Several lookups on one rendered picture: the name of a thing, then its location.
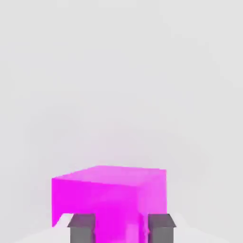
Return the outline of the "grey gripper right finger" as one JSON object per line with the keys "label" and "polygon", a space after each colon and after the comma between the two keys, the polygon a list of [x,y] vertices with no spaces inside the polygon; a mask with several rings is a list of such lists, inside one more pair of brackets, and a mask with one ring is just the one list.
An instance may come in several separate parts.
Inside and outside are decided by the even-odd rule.
{"label": "grey gripper right finger", "polygon": [[148,243],[211,243],[208,236],[196,229],[177,227],[170,214],[149,214],[148,229]]}

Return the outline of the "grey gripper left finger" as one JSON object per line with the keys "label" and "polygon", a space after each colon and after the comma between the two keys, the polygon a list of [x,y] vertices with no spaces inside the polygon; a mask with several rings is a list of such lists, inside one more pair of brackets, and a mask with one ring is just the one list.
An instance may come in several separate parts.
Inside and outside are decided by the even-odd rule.
{"label": "grey gripper left finger", "polygon": [[71,243],[71,234],[77,237],[75,243],[89,243],[91,229],[89,227],[68,227],[73,214],[63,214],[55,227],[36,234],[32,243]]}

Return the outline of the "small magenta cube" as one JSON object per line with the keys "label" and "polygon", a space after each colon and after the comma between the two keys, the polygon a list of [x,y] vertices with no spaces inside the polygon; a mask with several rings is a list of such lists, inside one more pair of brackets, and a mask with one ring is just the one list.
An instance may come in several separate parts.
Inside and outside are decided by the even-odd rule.
{"label": "small magenta cube", "polygon": [[94,214],[96,243],[147,243],[148,215],[167,213],[167,172],[95,166],[52,178],[52,226]]}

